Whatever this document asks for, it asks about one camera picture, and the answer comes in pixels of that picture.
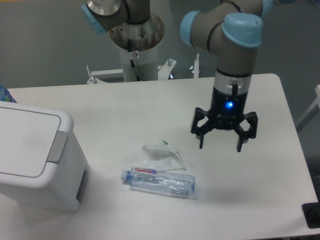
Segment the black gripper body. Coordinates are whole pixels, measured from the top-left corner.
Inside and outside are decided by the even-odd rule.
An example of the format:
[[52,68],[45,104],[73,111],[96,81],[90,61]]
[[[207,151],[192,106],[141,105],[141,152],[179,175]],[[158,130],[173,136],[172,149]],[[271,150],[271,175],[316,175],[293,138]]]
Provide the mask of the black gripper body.
[[248,93],[232,96],[213,88],[209,122],[218,130],[234,130],[244,120]]

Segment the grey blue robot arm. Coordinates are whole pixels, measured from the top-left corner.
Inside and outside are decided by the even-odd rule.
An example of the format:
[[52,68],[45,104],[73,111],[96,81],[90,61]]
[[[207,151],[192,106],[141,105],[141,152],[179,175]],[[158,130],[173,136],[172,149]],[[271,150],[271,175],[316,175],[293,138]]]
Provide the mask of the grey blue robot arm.
[[[207,12],[187,13],[179,27],[189,46],[217,56],[209,110],[196,108],[191,133],[202,141],[214,130],[233,130],[237,149],[257,135],[258,117],[244,113],[258,48],[262,41],[262,17],[272,8],[270,0],[222,0]],[[150,10],[148,0],[89,0],[81,11],[97,34],[109,33],[124,51],[122,70],[127,82],[158,78],[155,56],[146,52],[162,41],[165,27]]]

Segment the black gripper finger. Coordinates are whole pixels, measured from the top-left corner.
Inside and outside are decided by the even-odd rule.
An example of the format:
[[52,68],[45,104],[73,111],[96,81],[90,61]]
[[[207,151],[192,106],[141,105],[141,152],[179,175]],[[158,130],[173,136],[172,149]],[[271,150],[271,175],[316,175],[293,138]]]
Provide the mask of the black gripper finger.
[[[241,123],[246,121],[249,124],[248,130],[244,130]],[[236,124],[234,131],[238,135],[238,142],[236,150],[239,153],[242,149],[242,145],[246,143],[249,139],[255,139],[257,135],[258,128],[258,116],[255,111],[243,114],[241,116],[240,122]]]
[[199,148],[203,148],[204,136],[217,127],[217,118],[211,110],[196,107],[190,132],[199,140]]

